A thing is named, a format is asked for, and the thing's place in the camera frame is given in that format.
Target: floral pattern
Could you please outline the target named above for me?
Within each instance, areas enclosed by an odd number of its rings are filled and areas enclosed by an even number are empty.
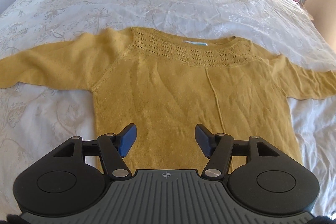
[[[84,31],[128,26],[240,36],[303,67],[336,68],[336,54],[289,0],[17,0],[0,15],[0,58]],[[328,215],[336,209],[336,99],[289,99],[289,105],[303,162],[321,184],[313,213]],[[95,137],[89,92],[26,84],[0,90],[0,219],[20,213],[12,193],[16,176],[73,135]]]

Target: bed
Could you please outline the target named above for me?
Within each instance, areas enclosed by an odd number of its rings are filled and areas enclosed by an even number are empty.
[[[153,27],[187,37],[239,36],[314,70],[336,54],[289,0],[17,0],[0,15],[0,58],[105,27]],[[336,97],[288,98],[304,165],[320,182],[314,215],[336,210]],[[73,135],[95,138],[91,94],[19,83],[0,90],[0,219],[20,213],[16,176]]]

